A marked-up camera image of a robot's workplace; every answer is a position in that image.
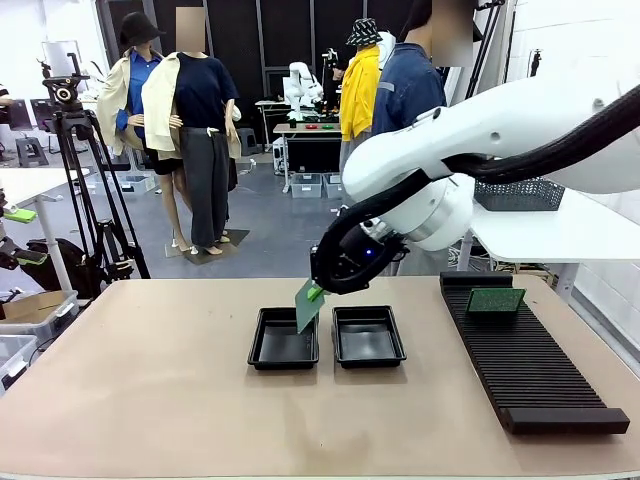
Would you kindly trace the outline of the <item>patterned bucket hat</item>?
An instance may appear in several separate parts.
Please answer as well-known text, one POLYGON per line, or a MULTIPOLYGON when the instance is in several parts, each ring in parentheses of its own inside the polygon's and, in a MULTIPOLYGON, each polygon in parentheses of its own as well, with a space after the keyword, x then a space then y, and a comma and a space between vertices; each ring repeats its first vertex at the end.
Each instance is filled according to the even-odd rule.
POLYGON ((382 37, 373 18, 356 19, 352 25, 352 31, 346 40, 348 46, 366 47, 377 44, 382 37))

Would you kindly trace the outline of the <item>grey woven plastic basket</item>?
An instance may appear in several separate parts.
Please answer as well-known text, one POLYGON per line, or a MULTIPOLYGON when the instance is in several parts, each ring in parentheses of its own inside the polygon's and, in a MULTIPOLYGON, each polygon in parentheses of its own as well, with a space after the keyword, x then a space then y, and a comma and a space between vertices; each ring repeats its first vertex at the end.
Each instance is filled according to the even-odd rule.
POLYGON ((474 200, 492 212, 557 211, 565 188, 543 178, 510 184, 475 182, 474 200))

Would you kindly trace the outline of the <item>black brimmed hat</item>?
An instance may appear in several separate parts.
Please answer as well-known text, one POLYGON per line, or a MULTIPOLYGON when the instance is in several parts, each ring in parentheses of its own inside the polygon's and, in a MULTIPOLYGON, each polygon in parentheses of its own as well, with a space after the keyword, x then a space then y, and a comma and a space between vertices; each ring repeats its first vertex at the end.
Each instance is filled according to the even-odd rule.
POLYGON ((123 48, 142 46, 164 34, 143 12, 135 11, 122 19, 119 44, 123 48))

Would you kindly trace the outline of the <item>black ESD tray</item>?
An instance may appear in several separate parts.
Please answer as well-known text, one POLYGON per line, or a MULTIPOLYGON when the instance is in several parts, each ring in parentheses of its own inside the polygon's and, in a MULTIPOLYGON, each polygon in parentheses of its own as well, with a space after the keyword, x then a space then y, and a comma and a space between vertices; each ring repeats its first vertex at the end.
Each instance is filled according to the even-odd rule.
POLYGON ((318 317, 297 331, 294 307, 259 310, 247 363, 255 370, 312 369, 319 361, 318 317))
POLYGON ((395 368, 407 358, 390 306, 335 307, 333 340, 344 369, 395 368))

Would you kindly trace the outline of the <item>clear bin with cardboard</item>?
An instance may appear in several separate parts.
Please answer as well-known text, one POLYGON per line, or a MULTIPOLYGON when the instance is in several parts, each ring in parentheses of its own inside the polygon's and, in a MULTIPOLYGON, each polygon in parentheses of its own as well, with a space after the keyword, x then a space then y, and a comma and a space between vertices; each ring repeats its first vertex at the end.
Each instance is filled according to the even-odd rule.
POLYGON ((60 335, 79 313, 78 293, 51 291, 2 305, 0 335, 33 335, 42 343, 60 335))

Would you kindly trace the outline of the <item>mannequin in yellow hoodie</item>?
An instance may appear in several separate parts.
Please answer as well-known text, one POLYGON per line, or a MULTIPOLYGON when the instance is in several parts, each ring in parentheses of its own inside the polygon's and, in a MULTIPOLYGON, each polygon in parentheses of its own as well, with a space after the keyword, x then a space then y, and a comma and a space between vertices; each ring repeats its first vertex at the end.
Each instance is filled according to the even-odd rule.
POLYGON ((339 171, 344 172, 351 153, 371 136, 376 92, 381 75, 377 44, 355 47, 344 73, 340 99, 341 149, 339 171))

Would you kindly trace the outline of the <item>background work table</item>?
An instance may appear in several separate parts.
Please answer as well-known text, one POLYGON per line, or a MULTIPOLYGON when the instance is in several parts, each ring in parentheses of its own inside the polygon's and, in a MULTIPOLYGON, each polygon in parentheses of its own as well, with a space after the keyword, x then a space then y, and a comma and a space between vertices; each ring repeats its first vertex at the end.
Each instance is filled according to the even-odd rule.
POLYGON ((337 123, 298 122, 278 124, 273 129, 276 146, 281 147, 280 162, 284 173, 282 192, 288 194, 291 173, 337 174, 341 133, 337 123))

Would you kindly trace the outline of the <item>mannequin in navy t-shirt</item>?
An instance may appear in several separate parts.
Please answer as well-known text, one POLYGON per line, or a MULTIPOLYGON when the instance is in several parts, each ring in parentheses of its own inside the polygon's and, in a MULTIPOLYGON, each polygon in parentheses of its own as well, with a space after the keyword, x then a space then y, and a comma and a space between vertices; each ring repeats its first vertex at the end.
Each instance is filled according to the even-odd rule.
POLYGON ((229 241, 230 148, 238 142, 233 113, 239 94, 225 65, 205 53, 205 43, 205 10, 178 7, 176 51, 150 74, 142 101, 147 145, 162 161, 183 161, 191 242, 215 256, 229 241))

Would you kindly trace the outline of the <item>black slotted board rack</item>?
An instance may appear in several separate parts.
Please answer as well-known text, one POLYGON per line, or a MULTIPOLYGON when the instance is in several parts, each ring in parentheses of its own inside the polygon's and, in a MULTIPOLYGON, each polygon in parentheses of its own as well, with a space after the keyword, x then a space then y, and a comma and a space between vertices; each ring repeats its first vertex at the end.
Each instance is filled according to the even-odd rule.
POLYGON ((466 311, 475 288, 516 288, 510 274, 449 271, 440 289, 502 427, 513 435, 622 435, 630 420, 608 407, 525 300, 513 313, 466 311))

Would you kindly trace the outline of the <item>person in denim jacket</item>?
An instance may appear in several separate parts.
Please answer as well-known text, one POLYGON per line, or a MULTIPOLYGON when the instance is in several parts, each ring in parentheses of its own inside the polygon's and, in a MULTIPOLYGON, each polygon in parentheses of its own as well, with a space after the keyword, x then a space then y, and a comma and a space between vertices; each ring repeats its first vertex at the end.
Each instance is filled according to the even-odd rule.
POLYGON ((440 67, 471 62, 478 0, 413 0, 400 40, 384 66, 372 134, 403 130, 447 104, 440 67))

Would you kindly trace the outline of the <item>black step stool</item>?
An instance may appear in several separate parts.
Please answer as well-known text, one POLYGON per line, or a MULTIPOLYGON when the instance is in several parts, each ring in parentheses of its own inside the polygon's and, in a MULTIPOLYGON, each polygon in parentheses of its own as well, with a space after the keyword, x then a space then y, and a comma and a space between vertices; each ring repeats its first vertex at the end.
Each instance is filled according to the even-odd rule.
POLYGON ((30 168, 32 165, 37 165, 38 167, 49 165, 47 156, 37 138, 18 138, 15 143, 20 167, 30 168))

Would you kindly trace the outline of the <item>mannequin in blue shirt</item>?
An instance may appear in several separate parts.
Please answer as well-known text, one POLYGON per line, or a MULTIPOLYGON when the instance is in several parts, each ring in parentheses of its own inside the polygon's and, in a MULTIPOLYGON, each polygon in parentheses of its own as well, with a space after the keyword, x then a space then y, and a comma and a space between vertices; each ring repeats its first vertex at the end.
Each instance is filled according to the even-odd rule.
POLYGON ((123 56, 109 71, 105 86, 98 96, 96 116, 103 141, 119 155, 126 146, 144 152, 159 178, 162 201, 172 227, 173 245, 181 252, 191 249, 185 239, 178 215, 175 192, 187 206, 191 205, 186 188, 183 161, 161 159, 145 140, 145 118, 142 89, 150 74, 160 64, 162 55, 152 42, 125 48, 123 56))

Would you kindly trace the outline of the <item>grey step stool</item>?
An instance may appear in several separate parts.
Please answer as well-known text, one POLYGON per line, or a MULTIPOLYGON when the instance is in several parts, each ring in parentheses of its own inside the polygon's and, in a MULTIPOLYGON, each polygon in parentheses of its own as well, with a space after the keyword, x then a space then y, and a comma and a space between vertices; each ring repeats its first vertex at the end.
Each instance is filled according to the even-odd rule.
POLYGON ((258 144, 252 128, 237 128, 236 131, 241 144, 242 156, 247 157, 261 152, 261 146, 258 144))

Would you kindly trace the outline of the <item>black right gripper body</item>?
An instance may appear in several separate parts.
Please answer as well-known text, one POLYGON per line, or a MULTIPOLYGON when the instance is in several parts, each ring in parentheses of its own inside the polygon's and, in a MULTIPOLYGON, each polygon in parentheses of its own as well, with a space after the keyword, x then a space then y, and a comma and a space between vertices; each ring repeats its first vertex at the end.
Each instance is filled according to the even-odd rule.
POLYGON ((403 253, 404 240, 398 234, 375 240, 360 225, 349 231, 331 226, 310 254, 311 279, 331 294, 365 290, 403 253))

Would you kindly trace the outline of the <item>green circuit board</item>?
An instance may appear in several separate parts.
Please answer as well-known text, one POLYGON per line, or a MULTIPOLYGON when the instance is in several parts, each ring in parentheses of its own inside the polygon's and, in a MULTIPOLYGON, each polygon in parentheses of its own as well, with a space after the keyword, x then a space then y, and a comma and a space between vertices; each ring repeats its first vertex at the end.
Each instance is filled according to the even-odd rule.
POLYGON ((520 288, 475 288, 469 295, 466 311, 481 313, 513 313, 523 302, 526 290, 520 288))
POLYGON ((316 284, 312 278, 309 278, 295 295, 296 328, 298 333, 301 333, 314 320, 325 303, 325 290, 324 295, 318 297, 314 302, 307 300, 307 290, 312 283, 316 284))

